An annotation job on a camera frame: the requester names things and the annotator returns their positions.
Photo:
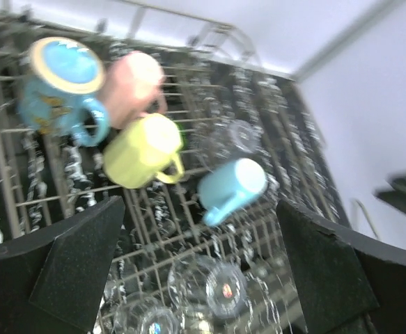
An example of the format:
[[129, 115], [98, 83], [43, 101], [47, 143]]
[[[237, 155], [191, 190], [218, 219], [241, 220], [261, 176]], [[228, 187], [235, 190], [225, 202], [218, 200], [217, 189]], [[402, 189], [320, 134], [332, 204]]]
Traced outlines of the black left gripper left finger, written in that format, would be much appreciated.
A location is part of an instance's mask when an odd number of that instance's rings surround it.
[[92, 331], [124, 214], [112, 196], [0, 244], [0, 333]]

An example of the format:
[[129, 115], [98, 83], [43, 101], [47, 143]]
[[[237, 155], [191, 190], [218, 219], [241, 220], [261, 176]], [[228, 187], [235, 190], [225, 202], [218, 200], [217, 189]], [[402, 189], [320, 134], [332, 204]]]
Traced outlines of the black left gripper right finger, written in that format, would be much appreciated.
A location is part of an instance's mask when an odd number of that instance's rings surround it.
[[289, 200], [276, 215], [309, 333], [406, 333], [406, 250]]

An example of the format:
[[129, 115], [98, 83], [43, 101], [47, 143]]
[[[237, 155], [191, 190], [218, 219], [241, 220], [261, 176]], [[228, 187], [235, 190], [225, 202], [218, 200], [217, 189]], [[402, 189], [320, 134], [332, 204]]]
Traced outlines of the clear glass cup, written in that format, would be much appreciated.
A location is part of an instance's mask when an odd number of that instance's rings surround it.
[[207, 255], [189, 255], [173, 263], [168, 291], [181, 310], [231, 319], [240, 313], [247, 299], [247, 281], [233, 264]]
[[201, 147], [212, 157], [228, 158], [255, 153], [259, 142], [255, 128], [245, 120], [236, 119], [215, 124], [201, 140]]
[[114, 333], [178, 333], [179, 323], [172, 310], [153, 297], [131, 294], [114, 314]]

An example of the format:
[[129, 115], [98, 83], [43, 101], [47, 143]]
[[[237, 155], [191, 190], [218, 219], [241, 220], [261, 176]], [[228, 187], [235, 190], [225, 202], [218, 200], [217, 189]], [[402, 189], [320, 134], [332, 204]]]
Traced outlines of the light blue ceramic mug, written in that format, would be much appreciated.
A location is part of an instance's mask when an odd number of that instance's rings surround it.
[[233, 212], [259, 198], [267, 188], [261, 165], [249, 158], [236, 159], [205, 175], [197, 186], [198, 199], [205, 209], [203, 222], [213, 227]]

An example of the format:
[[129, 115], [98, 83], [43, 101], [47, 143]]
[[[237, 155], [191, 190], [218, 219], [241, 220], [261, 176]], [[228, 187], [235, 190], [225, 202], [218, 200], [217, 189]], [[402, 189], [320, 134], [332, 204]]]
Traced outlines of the yellow ceramic mug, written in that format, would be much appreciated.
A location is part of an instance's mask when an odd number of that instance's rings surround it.
[[126, 189], [141, 188], [154, 179], [174, 184], [185, 175], [182, 147], [174, 121], [152, 113], [132, 122], [108, 144], [102, 155], [103, 171]]

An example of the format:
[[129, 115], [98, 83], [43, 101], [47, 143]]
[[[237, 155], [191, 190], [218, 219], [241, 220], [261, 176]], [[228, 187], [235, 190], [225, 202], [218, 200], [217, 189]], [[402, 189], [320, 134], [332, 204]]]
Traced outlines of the blue floral mug orange inside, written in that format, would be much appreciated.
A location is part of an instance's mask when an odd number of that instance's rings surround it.
[[107, 137], [109, 113], [96, 98], [105, 68], [94, 51], [76, 40], [46, 37], [28, 50], [17, 112], [41, 134], [71, 136], [92, 147]]

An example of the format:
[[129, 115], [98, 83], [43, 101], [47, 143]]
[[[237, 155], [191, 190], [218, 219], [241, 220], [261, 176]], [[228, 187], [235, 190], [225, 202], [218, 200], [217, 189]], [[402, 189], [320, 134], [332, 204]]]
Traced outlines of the pink ceramic mug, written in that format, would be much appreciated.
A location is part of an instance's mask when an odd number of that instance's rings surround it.
[[158, 103], [158, 113], [166, 113], [164, 81], [162, 66], [149, 54], [132, 51], [114, 62], [97, 94], [107, 109], [111, 126], [123, 129], [133, 120], [146, 117], [154, 102]]

